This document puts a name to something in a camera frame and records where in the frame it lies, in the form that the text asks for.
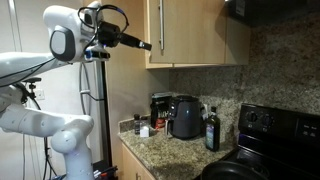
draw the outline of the kitchen counter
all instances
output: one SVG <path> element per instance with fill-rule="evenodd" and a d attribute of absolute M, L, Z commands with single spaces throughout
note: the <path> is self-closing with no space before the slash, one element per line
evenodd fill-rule
<path fill-rule="evenodd" d="M 141 138 L 133 130 L 122 132 L 119 137 L 149 172 L 159 180 L 188 180 L 201 174 L 209 163 L 222 158 L 233 147 L 220 144 L 220 150 L 205 148 L 204 137 L 179 140 L 166 137 L 163 129 L 152 131 L 150 137 Z"/>

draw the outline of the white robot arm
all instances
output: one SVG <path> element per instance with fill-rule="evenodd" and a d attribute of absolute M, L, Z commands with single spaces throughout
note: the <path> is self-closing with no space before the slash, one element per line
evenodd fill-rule
<path fill-rule="evenodd" d="M 0 127 L 4 131 L 37 137 L 52 136 L 52 148 L 64 155 L 68 180 L 93 180 L 91 151 L 86 138 L 93 128 L 87 115 L 56 114 L 25 108 L 22 90 L 15 86 L 29 77 L 76 62 L 107 61 L 106 47 L 118 43 L 151 50 L 151 45 L 125 34 L 126 29 L 103 21 L 101 11 L 113 5 L 93 2 L 78 10 L 50 6 L 44 12 L 51 53 L 8 52 L 0 54 Z"/>

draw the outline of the black coffee maker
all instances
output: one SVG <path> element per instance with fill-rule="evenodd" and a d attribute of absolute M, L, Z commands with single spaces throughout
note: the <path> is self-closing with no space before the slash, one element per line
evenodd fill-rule
<path fill-rule="evenodd" d="M 156 122 L 158 119 L 165 119 L 168 118 L 169 112 L 169 103 L 172 97 L 171 92 L 160 92 L 154 93 L 151 97 L 151 118 L 150 118 L 150 125 L 152 128 L 156 128 Z"/>
<path fill-rule="evenodd" d="M 178 139 L 191 139 L 200 135 L 201 103 L 193 96 L 181 95 L 170 100 L 166 121 L 166 134 Z"/>

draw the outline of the frying pan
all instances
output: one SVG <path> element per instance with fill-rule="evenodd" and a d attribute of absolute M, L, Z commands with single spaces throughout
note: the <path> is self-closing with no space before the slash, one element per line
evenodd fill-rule
<path fill-rule="evenodd" d="M 267 180 L 267 178 L 248 166 L 231 161 L 216 161 L 204 167 L 201 180 Z"/>

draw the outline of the wooden cabinet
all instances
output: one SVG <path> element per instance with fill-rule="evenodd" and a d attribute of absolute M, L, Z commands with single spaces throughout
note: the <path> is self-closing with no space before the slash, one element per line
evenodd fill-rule
<path fill-rule="evenodd" d="M 122 144 L 122 155 L 124 180 L 155 180 L 150 172 L 140 163 L 140 161 L 124 144 Z"/>
<path fill-rule="evenodd" d="M 247 64 L 250 28 L 227 17 L 224 0 L 144 0 L 146 67 Z"/>

